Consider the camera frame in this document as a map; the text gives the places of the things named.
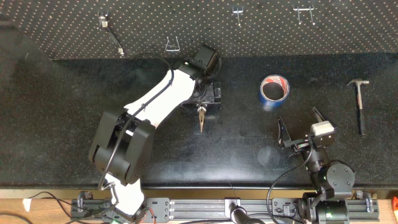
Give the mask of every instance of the hammer head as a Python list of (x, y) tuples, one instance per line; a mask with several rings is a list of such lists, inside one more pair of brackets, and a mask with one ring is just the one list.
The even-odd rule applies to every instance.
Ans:
[(351, 80), (347, 85), (351, 84), (351, 83), (355, 83), (355, 85), (362, 85), (362, 84), (369, 84), (369, 80), (362, 80), (362, 78), (355, 78), (353, 80)]

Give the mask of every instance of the orange object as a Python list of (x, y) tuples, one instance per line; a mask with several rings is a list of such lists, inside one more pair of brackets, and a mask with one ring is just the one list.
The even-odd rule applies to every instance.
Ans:
[(398, 223), (398, 198), (394, 197), (392, 199), (392, 210), (394, 211), (394, 216), (396, 217)]

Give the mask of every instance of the wooden surface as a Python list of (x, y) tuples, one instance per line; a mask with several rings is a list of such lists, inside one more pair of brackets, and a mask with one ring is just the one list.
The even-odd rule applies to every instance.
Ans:
[[(70, 205), (64, 204), (63, 207), (69, 213)], [(379, 200), (380, 222), (355, 222), (355, 224), (396, 224), (396, 219), (392, 212), (391, 200)], [(9, 212), (29, 219), (33, 224), (56, 224), (67, 223), (70, 219), (64, 214), (55, 200), (33, 199), (30, 211), (27, 212), (22, 204), (22, 199), (0, 199), (0, 213)], [(14, 217), (0, 216), (0, 223), (25, 223)]]

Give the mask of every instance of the hammer handle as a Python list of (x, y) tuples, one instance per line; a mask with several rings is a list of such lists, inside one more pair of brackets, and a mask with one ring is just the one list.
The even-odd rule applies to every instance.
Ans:
[(363, 109), (359, 109), (359, 133), (361, 137), (365, 137), (365, 117), (363, 113)]

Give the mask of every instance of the hammer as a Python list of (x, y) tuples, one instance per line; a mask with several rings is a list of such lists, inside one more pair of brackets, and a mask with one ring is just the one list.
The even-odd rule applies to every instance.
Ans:
[(362, 112), (362, 96), (361, 96), (361, 85), (362, 84), (369, 84), (369, 80), (362, 80), (361, 78), (355, 78), (353, 80), (351, 80), (347, 85), (351, 84), (351, 83), (355, 83), (356, 85), (356, 91), (358, 93), (357, 97), (358, 97), (358, 118), (359, 118), (359, 133), (361, 135), (361, 137), (365, 137), (365, 118), (364, 118), (364, 114)]

